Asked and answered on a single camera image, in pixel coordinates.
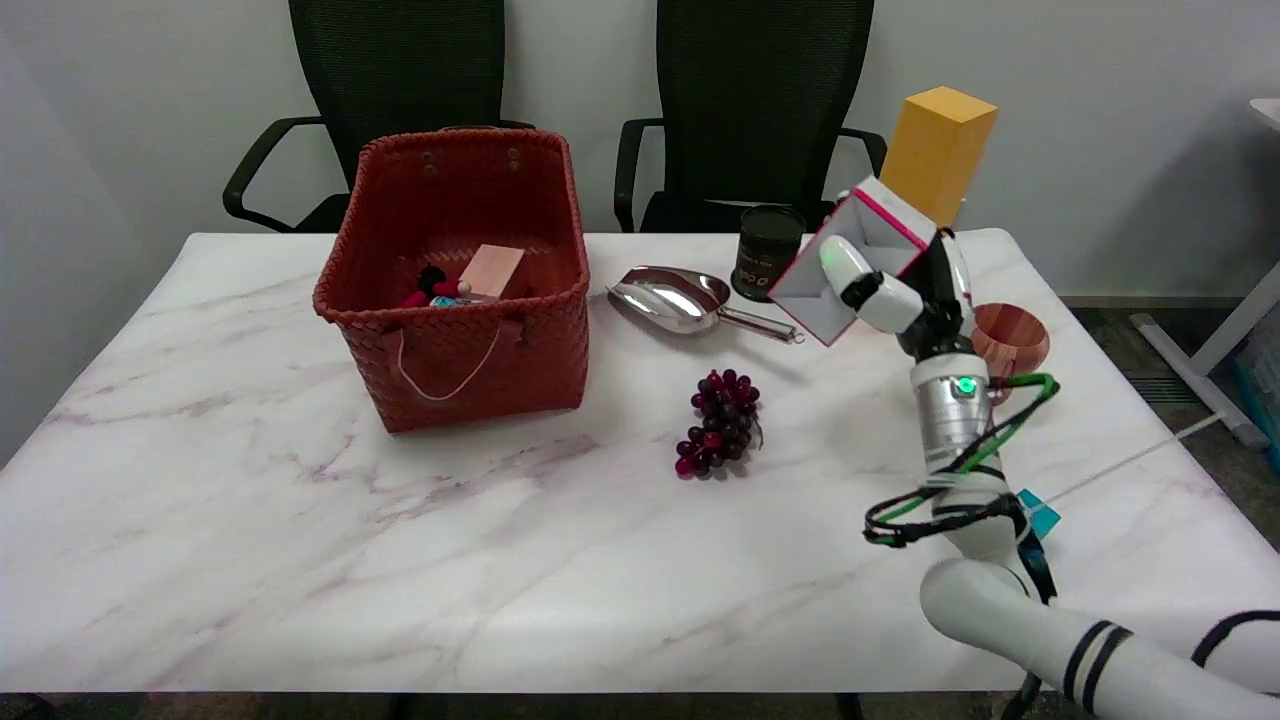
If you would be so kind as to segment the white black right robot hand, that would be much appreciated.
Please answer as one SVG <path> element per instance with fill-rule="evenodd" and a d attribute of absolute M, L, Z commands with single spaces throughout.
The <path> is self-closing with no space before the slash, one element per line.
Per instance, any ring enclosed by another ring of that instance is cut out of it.
<path fill-rule="evenodd" d="M 906 355 L 923 361 L 972 351 L 972 299 L 955 240 L 951 228 L 940 227 L 897 272 L 874 269 L 855 243 L 838 234 L 819 242 L 818 258 L 837 300 L 856 319 L 896 336 Z"/>

